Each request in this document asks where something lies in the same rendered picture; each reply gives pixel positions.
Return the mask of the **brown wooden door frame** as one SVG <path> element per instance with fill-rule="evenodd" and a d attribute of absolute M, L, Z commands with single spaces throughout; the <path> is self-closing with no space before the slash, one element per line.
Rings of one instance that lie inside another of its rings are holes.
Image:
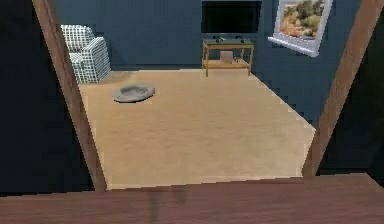
<path fill-rule="evenodd" d="M 53 0 L 32 0 L 56 77 L 59 81 L 82 155 L 94 190 L 105 192 L 107 183 L 101 167 L 90 124 L 77 86 L 64 37 L 60 29 Z M 347 95 L 365 55 L 376 24 L 384 9 L 384 0 L 361 0 L 354 24 L 335 73 L 328 98 L 320 115 L 311 146 L 306 156 L 302 175 L 317 173 L 326 147 L 337 124 Z"/>

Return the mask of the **white framed window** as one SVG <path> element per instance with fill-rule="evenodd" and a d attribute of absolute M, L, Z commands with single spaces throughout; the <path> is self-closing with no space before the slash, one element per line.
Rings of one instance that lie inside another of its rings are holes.
<path fill-rule="evenodd" d="M 309 57 L 317 57 L 334 0 L 279 0 L 268 40 Z"/>

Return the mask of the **wooden television table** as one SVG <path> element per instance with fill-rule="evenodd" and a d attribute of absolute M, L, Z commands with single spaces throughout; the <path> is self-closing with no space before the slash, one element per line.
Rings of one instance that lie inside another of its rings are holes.
<path fill-rule="evenodd" d="M 203 39 L 201 68 L 205 71 L 205 76 L 208 76 L 210 69 L 246 69 L 248 75 L 251 75 L 254 48 L 251 40 L 242 37 Z M 210 58 L 212 50 L 220 51 L 218 60 Z"/>

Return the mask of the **grey round floor cushion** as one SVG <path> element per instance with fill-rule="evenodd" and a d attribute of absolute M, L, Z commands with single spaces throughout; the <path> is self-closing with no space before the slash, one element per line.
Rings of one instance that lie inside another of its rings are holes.
<path fill-rule="evenodd" d="M 136 103 L 155 94 L 155 88 L 148 84 L 130 84 L 116 90 L 112 97 L 119 103 Z"/>

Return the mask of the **black television set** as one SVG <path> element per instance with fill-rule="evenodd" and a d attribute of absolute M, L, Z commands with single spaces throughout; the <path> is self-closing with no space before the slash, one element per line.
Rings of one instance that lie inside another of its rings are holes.
<path fill-rule="evenodd" d="M 202 2 L 203 34 L 253 34 L 258 32 L 262 2 L 230 0 Z"/>

